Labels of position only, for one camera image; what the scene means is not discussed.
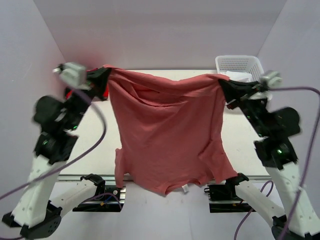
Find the white plastic basket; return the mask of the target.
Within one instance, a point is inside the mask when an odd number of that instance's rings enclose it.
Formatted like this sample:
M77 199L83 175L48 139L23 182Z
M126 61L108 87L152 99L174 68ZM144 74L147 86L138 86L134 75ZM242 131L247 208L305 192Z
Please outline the white plastic basket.
M253 81L258 81L264 73L260 60L252 55L220 55L215 58L218 73L239 72L249 73Z

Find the pink t-shirt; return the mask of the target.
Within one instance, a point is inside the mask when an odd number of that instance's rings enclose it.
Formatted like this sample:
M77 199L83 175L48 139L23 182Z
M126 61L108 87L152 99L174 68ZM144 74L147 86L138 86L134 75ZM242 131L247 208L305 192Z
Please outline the pink t-shirt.
M237 176L221 131L228 77L201 74L174 81L111 65L108 90L121 148L115 151L117 187L125 175L167 195L187 184L220 183Z

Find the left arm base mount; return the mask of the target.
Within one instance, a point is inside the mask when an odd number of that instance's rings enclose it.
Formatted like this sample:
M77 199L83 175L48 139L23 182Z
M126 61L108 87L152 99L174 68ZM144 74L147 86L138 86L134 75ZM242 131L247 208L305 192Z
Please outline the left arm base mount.
M82 176L80 180L88 180L93 182L93 184L96 186L96 190L94 196L73 208L73 212L121 212L125 202L125 188L119 188L114 184L108 184L101 176L93 173Z

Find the folded red t-shirt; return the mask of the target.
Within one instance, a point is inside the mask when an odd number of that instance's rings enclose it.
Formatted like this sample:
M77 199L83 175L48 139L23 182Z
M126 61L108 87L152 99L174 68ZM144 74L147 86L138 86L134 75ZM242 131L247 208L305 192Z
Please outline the folded red t-shirt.
M96 89L90 89L90 90L85 90L86 94L88 96L94 95L95 98L98 98L100 101L106 101L109 98L109 89L106 88L104 93L98 92ZM67 100L71 97L72 95L72 90L69 87L66 87L64 89L64 99Z

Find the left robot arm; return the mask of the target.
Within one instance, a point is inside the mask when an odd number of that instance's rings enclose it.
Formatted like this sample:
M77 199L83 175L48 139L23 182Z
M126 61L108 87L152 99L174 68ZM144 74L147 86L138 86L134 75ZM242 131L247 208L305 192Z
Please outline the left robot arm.
M99 200L106 194L105 180L96 174L80 179L80 183L60 197L51 199L60 172L73 164L72 150L78 140L72 135L88 110L95 110L105 125L102 112L93 104L94 98L103 99L110 68L86 70L72 62L59 65L55 72L70 88L71 95L60 101L50 95L35 104L33 121L40 127L40 135L33 151L28 180L19 189L22 196L13 211L2 217L10 228L20 229L20 238L44 239L58 228L62 218L78 205Z

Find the white t-shirt in basket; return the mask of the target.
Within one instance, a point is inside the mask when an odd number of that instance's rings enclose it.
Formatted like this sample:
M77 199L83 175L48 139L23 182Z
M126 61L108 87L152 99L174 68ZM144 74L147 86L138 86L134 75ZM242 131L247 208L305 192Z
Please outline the white t-shirt in basket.
M226 71L225 75L228 76L230 80L241 83L249 83L253 80L252 74L247 72Z

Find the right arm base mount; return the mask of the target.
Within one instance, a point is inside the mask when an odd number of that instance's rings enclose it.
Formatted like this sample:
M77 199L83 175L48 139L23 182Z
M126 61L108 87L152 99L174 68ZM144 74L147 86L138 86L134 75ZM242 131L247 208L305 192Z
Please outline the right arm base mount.
M247 176L238 173L224 184L209 184L205 187L203 191L208 196L210 213L248 213L251 206L236 195L236 186L247 181Z

